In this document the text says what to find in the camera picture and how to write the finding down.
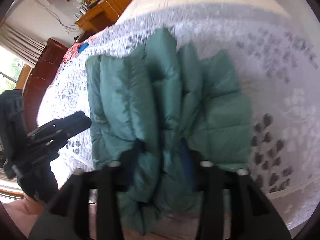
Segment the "person's left hand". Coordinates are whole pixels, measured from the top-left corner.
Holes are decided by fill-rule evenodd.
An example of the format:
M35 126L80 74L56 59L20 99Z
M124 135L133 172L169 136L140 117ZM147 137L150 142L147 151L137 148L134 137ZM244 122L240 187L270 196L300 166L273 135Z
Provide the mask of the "person's left hand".
M4 209L25 237L29 237L29 233L44 207L44 202L38 202L26 194L23 199L4 204Z

